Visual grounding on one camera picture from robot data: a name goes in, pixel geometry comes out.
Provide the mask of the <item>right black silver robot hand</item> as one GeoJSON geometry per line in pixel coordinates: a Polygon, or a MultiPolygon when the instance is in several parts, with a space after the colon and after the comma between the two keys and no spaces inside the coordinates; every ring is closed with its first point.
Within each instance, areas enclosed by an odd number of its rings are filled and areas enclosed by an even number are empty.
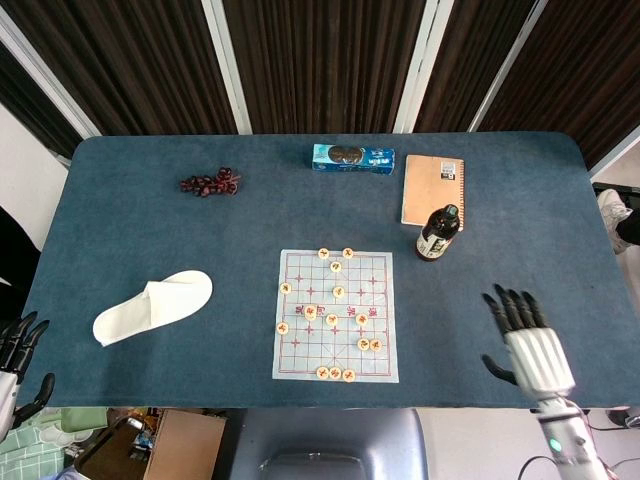
{"type": "Polygon", "coordinates": [[[500,367],[489,355],[482,356],[485,368],[495,378],[519,387],[535,401],[540,414],[551,416],[575,411],[569,400],[576,383],[566,354],[538,301],[527,291],[494,286],[495,294],[483,300],[493,316],[509,354],[511,367],[500,367]]]}

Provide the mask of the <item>chinese chess board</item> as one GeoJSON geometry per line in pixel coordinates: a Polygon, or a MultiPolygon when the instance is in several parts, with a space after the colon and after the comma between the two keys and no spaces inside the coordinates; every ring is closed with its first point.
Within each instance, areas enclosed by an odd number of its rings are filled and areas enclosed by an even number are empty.
{"type": "Polygon", "coordinates": [[[398,382],[392,254],[352,249],[353,257],[346,259],[343,249],[328,249],[329,257],[320,259],[318,250],[284,249],[280,254],[273,379],[345,382],[342,377],[332,380],[330,373],[319,379],[316,370],[324,366],[342,373],[354,370],[354,382],[398,382]],[[334,261],[341,263],[340,272],[331,271],[334,261]],[[280,292],[284,282],[292,287],[289,294],[280,292]],[[342,298],[333,295],[336,286],[344,288],[342,298]],[[306,305],[317,306],[315,320],[305,318],[306,305]],[[356,323],[359,313],[368,316],[364,326],[356,323]],[[338,316],[336,326],[326,323],[328,314],[338,316]],[[279,322],[289,325],[286,335],[277,333],[279,322]],[[382,349],[361,351],[356,345],[360,338],[380,339],[382,349]]]}

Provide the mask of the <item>black fabric object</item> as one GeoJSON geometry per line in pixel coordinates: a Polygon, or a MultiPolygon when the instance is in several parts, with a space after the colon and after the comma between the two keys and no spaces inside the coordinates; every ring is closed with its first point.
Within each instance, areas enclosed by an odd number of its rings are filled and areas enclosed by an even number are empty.
{"type": "Polygon", "coordinates": [[[0,206],[0,324],[22,314],[39,258],[30,237],[0,206]]]}

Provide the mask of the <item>green checked cloth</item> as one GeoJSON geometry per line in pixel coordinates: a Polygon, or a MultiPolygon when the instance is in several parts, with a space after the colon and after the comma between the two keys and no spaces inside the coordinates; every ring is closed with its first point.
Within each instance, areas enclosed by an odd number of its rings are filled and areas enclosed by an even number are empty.
{"type": "Polygon", "coordinates": [[[0,480],[54,480],[107,426],[105,407],[46,407],[0,443],[0,480]]]}

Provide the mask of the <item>dark tea bottle black cap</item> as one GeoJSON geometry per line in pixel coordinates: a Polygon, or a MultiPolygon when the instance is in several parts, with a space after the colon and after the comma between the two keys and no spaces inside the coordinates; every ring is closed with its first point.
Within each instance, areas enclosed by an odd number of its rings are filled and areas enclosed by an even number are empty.
{"type": "Polygon", "coordinates": [[[446,251],[460,228],[459,209],[453,204],[434,211],[416,241],[416,254],[424,261],[436,261],[446,251]]]}

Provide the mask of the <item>white disposable slipper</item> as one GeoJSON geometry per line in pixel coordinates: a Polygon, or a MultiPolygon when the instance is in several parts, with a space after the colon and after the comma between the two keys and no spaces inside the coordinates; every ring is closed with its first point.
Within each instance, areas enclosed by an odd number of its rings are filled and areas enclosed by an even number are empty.
{"type": "Polygon", "coordinates": [[[140,293],[96,317],[94,338],[106,347],[181,321],[204,307],[212,293],[212,279],[197,270],[178,272],[162,281],[148,281],[140,293]]]}

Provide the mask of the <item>black trouser leg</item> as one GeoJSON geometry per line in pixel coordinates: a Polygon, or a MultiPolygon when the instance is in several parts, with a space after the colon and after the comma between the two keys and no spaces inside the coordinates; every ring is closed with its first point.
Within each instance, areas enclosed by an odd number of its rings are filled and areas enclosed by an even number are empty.
{"type": "Polygon", "coordinates": [[[620,239],[619,252],[630,246],[640,246],[640,208],[632,210],[624,220],[619,221],[615,232],[620,239]]]}

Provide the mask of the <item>white sneaker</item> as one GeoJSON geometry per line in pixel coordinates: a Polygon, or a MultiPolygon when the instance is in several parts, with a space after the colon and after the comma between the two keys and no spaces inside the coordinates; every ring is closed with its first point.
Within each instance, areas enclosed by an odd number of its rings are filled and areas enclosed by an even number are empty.
{"type": "Polygon", "coordinates": [[[597,196],[597,203],[614,253],[619,255],[630,246],[630,243],[620,237],[617,226],[631,215],[632,210],[624,204],[614,189],[601,192],[597,196]]]}

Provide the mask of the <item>blue felt tablecloth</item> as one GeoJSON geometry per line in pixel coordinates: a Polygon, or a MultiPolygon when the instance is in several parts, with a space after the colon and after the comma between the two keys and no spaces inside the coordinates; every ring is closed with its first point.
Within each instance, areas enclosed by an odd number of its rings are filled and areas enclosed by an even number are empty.
{"type": "Polygon", "coordinates": [[[20,390],[47,373],[54,406],[527,407],[481,362],[509,356],[482,295],[530,292],[563,344],[586,407],[640,405],[640,319],[612,253],[579,148],[560,133],[347,136],[465,162],[464,230],[438,261],[400,221],[402,167],[390,176],[321,173],[302,135],[94,137],[76,149],[27,309],[50,324],[20,390]],[[229,167],[235,195],[180,190],[229,167]],[[393,256],[395,384],[272,377],[284,249],[393,256]],[[93,323],[148,281],[209,275],[185,319],[103,347],[93,323]]]}

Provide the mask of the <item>brown cardboard box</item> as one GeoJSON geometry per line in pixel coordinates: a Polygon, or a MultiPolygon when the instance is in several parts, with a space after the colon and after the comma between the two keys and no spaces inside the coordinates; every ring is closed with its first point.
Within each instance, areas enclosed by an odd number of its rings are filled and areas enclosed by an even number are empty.
{"type": "Polygon", "coordinates": [[[226,420],[165,410],[143,480],[211,480],[226,420]]]}

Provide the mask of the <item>brown spiral notebook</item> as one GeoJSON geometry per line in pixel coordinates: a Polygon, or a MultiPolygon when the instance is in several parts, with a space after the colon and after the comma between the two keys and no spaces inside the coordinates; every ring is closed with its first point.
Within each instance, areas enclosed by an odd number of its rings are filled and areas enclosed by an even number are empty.
{"type": "Polygon", "coordinates": [[[401,223],[424,226],[436,210],[458,208],[459,230],[464,229],[465,165],[462,159],[408,155],[406,157],[401,223]]]}

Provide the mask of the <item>dark brown pleated curtain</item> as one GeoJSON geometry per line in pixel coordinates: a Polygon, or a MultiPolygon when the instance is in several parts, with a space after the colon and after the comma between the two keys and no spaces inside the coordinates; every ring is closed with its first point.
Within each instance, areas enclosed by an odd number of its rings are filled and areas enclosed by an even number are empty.
{"type": "Polygon", "coordinates": [[[640,126],[640,0],[548,0],[479,125],[570,136],[592,168],[640,126]]]}
{"type": "Polygon", "coordinates": [[[414,131],[472,123],[534,0],[455,0],[414,131]]]}
{"type": "Polygon", "coordinates": [[[0,0],[103,135],[237,131],[201,0],[0,0]]]}
{"type": "Polygon", "coordinates": [[[223,0],[256,134],[389,133],[426,0],[223,0]]]}
{"type": "Polygon", "coordinates": [[[0,42],[0,104],[47,149],[71,159],[82,137],[0,42]]]}

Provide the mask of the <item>dark purple grape bunch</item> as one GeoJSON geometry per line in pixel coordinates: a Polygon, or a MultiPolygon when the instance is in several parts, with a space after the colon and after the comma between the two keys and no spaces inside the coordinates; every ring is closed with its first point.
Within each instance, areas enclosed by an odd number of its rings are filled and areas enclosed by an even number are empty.
{"type": "Polygon", "coordinates": [[[179,182],[182,192],[205,198],[211,195],[235,195],[241,176],[229,167],[221,167],[213,176],[191,176],[179,182]]]}

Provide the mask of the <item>blue cookie box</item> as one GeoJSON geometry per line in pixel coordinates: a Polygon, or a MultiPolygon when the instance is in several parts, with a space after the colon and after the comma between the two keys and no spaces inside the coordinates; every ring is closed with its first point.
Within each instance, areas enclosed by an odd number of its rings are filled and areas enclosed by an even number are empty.
{"type": "Polygon", "coordinates": [[[392,148],[315,144],[313,149],[312,169],[314,171],[364,171],[391,175],[394,167],[395,150],[392,148]]]}

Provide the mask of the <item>white frame post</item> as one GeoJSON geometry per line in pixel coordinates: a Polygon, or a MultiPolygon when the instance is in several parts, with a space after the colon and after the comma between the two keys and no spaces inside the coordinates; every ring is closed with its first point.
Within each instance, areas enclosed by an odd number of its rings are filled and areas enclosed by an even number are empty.
{"type": "Polygon", "coordinates": [[[511,68],[513,67],[515,61],[517,60],[523,47],[529,39],[529,36],[531,35],[540,17],[542,16],[548,2],[549,0],[535,0],[533,2],[527,17],[518,32],[518,35],[511,45],[510,50],[508,51],[474,117],[472,118],[467,128],[468,132],[476,132],[479,130],[482,122],[484,121],[491,106],[493,105],[496,96],[500,92],[502,85],[507,79],[511,68]]]}
{"type": "Polygon", "coordinates": [[[629,150],[640,142],[640,124],[626,135],[614,148],[600,159],[590,170],[589,175],[594,177],[617,162],[629,150]]]}
{"type": "Polygon", "coordinates": [[[253,133],[223,0],[201,0],[236,129],[253,133]]]}
{"type": "Polygon", "coordinates": [[[93,71],[99,65],[92,36],[73,19],[51,15],[17,18],[0,6],[0,44],[17,60],[55,108],[44,129],[46,148],[71,165],[75,150],[87,139],[108,132],[104,96],[93,71]]]}
{"type": "Polygon", "coordinates": [[[393,127],[414,131],[455,0],[426,0],[393,127]]]}

